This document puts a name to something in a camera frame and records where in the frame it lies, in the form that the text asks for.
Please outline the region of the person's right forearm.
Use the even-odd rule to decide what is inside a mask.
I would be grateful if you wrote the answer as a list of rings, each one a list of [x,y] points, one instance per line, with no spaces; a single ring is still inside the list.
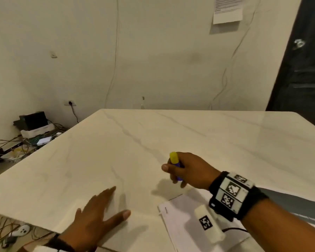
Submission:
[[[270,199],[256,203],[241,223],[265,252],[315,252],[315,227]]]

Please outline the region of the white network switch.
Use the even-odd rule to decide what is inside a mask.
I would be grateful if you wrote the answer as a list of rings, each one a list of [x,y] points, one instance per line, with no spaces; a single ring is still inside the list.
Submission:
[[[41,138],[37,141],[36,145],[37,146],[42,146],[42,145],[45,145],[45,144],[48,144],[49,142],[51,142],[53,139],[52,136],[49,136],[49,137],[45,137],[45,138]]]

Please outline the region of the person's left hand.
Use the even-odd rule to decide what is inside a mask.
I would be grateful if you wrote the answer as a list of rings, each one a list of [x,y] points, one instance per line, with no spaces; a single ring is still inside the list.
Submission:
[[[116,186],[94,195],[83,210],[77,209],[72,224],[59,235],[59,240],[71,246],[75,252],[87,252],[97,246],[103,237],[119,225],[105,225],[104,213]]]

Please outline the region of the black electronic box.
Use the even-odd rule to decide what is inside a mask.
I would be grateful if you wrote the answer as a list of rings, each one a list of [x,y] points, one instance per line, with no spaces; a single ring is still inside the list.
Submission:
[[[13,121],[13,125],[19,131],[31,131],[48,125],[44,111],[38,111],[32,114],[20,115],[19,120]]]

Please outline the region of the person's right hand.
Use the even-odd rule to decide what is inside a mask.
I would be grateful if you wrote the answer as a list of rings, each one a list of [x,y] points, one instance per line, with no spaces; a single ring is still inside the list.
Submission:
[[[168,173],[174,184],[180,183],[181,188],[190,185],[197,189],[209,190],[212,182],[221,172],[201,157],[190,152],[177,152],[184,165],[184,173]]]

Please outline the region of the paper notice on wall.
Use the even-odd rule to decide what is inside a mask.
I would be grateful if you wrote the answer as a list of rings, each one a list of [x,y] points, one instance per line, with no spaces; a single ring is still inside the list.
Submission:
[[[214,0],[213,25],[242,21],[244,0]]]

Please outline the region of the white device box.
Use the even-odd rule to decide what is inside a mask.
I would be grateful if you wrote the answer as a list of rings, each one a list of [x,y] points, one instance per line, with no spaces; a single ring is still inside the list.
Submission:
[[[54,124],[50,123],[46,126],[43,126],[34,130],[30,130],[30,131],[21,130],[20,133],[23,138],[31,139],[31,138],[37,137],[39,135],[43,135],[53,130],[55,130],[55,126]]]

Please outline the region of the black door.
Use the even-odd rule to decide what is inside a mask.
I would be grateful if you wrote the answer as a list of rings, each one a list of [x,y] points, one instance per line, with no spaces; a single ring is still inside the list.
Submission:
[[[293,50],[294,40],[306,44]],[[315,125],[315,0],[302,0],[266,111],[290,111]]]

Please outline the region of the yellow and purple glue stick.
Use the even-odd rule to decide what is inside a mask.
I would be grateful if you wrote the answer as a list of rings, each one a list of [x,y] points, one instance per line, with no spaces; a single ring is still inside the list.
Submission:
[[[178,167],[178,168],[181,168],[181,169],[184,169],[184,165],[179,160],[178,154],[176,152],[171,152],[169,154],[169,160],[170,160],[171,165]]]

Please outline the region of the white paper sheet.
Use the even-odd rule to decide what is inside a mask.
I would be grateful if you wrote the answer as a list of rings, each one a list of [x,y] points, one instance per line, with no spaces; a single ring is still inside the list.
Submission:
[[[204,233],[194,210],[209,206],[211,194],[206,190],[191,189],[158,206],[176,252],[228,252],[251,237],[240,221],[230,222],[218,215],[218,225],[225,239],[213,245]]]

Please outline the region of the white box with marker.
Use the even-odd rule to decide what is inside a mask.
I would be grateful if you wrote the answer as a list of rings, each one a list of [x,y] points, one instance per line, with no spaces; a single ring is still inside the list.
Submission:
[[[194,210],[194,214],[211,244],[216,245],[225,239],[226,235],[219,227],[217,223],[218,215],[213,209],[209,206],[201,205]]]

